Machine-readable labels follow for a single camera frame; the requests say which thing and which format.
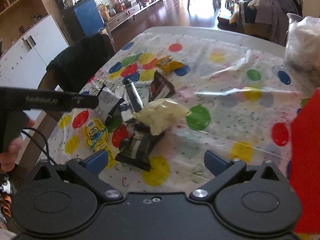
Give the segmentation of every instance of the cabinet handle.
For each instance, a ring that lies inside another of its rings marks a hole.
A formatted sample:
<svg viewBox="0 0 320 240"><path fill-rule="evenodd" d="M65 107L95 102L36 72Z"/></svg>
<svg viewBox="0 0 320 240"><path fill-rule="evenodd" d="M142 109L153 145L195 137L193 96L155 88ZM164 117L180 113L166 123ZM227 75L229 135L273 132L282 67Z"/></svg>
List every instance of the cabinet handle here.
<svg viewBox="0 0 320 240"><path fill-rule="evenodd" d="M36 46L37 44L36 44L35 40L33 39L33 37L30 35L29 38L33 42L33 46Z"/></svg>
<svg viewBox="0 0 320 240"><path fill-rule="evenodd" d="M29 48L29 50L32 50L32 47L31 47L31 45L30 45L28 40L25 40L24 38L22 38L22 41L23 41L24 44L27 44L27 47Z"/></svg>

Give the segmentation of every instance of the black cable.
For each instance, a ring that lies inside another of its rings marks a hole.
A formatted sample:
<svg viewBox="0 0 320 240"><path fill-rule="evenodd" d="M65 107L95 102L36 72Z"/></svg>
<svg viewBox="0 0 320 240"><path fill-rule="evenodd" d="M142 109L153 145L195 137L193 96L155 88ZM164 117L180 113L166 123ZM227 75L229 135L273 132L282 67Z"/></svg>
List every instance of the black cable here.
<svg viewBox="0 0 320 240"><path fill-rule="evenodd" d="M35 139L32 138L32 136L30 134L28 134L26 131L22 131L22 133L25 134L27 137L29 137L30 140L33 141L38 146L38 148L47 156L48 160L50 160L53 164L57 165L55 160L52 159L44 149L41 148L41 146L36 142Z"/></svg>
<svg viewBox="0 0 320 240"><path fill-rule="evenodd" d="M47 139L45 138L45 136L44 136L40 131L38 131L36 128L33 128L33 127L23 128L23 130L32 130L32 131L35 131L36 133L40 134L40 136L43 138L44 143L45 143L45 150L46 150L47 154L49 155L49 145L48 145L48 141L47 141Z"/></svg>

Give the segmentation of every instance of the drawer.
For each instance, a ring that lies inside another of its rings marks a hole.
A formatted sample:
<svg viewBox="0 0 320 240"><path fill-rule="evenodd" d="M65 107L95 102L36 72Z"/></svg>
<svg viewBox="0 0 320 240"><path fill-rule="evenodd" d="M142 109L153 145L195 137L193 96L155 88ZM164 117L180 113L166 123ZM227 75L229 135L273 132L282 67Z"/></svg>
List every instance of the drawer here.
<svg viewBox="0 0 320 240"><path fill-rule="evenodd" d="M138 12L138 11L140 11L140 10L141 10L141 7L140 7L140 4L139 4L139 3L136 4L136 5L134 5L134 6L132 6L132 7L130 7L130 8L128 9L128 11L130 12L129 17L130 17L132 14L135 14L136 12Z"/></svg>
<svg viewBox="0 0 320 240"><path fill-rule="evenodd" d="M107 23L107 26L109 30L113 30L114 28L118 27L121 23L123 23L127 17L125 16L125 13L121 13L116 18L112 19L110 22Z"/></svg>

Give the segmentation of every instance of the crumpled wrapper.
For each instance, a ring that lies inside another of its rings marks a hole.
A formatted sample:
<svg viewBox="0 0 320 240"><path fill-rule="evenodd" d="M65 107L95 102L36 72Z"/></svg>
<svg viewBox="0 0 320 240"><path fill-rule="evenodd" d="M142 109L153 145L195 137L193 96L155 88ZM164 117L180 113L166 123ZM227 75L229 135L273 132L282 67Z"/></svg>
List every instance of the crumpled wrapper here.
<svg viewBox="0 0 320 240"><path fill-rule="evenodd" d="M159 135L191 112L169 98L149 102L140 112L133 113L135 119L150 127L152 135Z"/></svg>

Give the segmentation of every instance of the red circle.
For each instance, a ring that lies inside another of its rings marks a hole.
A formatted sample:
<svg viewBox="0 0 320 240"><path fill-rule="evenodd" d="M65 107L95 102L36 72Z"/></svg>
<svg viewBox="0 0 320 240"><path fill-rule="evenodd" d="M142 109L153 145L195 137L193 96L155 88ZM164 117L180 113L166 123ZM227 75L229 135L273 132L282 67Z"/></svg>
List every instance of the red circle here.
<svg viewBox="0 0 320 240"><path fill-rule="evenodd" d="M169 47L169 50L172 52L178 52L178 51L182 50L182 45L180 43L171 44Z"/></svg>
<svg viewBox="0 0 320 240"><path fill-rule="evenodd" d="M121 76L122 77L126 77L129 75L133 75L134 73L136 73L138 70L138 64L137 63L133 63L129 66L127 66L122 72L121 72Z"/></svg>
<svg viewBox="0 0 320 240"><path fill-rule="evenodd" d="M96 75L93 75L92 78L89 79L89 81L87 82L87 84L89 84L92 80L94 80Z"/></svg>
<svg viewBox="0 0 320 240"><path fill-rule="evenodd" d="M272 127L271 136L278 146L285 146L289 141L289 131L283 122L278 122Z"/></svg>
<svg viewBox="0 0 320 240"><path fill-rule="evenodd" d="M155 67L155 63L158 61L157 58L154 58L150 63L142 66L143 69L153 69Z"/></svg>
<svg viewBox="0 0 320 240"><path fill-rule="evenodd" d="M124 124L121 124L112 135L112 144L114 147L119 148L120 142L124 138L128 138L129 134Z"/></svg>
<svg viewBox="0 0 320 240"><path fill-rule="evenodd" d="M88 110L84 110L81 113L79 113L72 122L72 127L74 129L79 128L81 125L85 124L89 118L89 112Z"/></svg>

